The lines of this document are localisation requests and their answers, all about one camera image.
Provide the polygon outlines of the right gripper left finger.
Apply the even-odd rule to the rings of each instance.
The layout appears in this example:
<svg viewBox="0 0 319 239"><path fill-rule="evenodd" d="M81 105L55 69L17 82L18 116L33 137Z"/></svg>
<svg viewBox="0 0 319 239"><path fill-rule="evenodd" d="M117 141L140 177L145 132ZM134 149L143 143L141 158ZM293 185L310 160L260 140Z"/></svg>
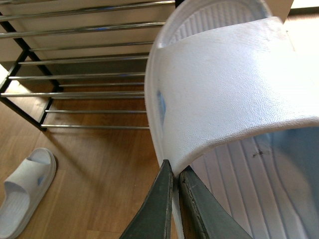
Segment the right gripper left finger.
<svg viewBox="0 0 319 239"><path fill-rule="evenodd" d="M173 173L167 159L122 239L169 239L171 232Z"/></svg>

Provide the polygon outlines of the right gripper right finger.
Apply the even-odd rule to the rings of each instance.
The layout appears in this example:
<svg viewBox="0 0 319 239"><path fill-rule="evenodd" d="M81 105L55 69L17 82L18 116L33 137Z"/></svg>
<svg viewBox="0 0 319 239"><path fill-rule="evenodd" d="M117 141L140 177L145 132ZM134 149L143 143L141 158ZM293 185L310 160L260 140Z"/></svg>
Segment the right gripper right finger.
<svg viewBox="0 0 319 239"><path fill-rule="evenodd" d="M178 188L186 239L251 238L223 209L190 166L180 173Z"/></svg>

